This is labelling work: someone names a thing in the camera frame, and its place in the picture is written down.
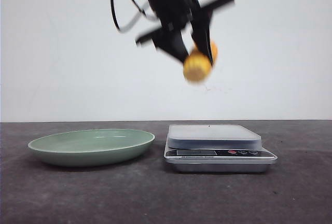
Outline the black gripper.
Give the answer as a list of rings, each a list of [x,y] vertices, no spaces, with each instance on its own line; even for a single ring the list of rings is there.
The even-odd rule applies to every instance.
[[[161,22],[161,27],[139,36],[136,43],[142,44],[153,39],[156,48],[183,64],[189,53],[184,45],[181,30],[190,23],[192,40],[213,66],[210,40],[212,14],[217,8],[232,2],[234,0],[210,0],[201,5],[198,0],[148,0],[151,9]]]

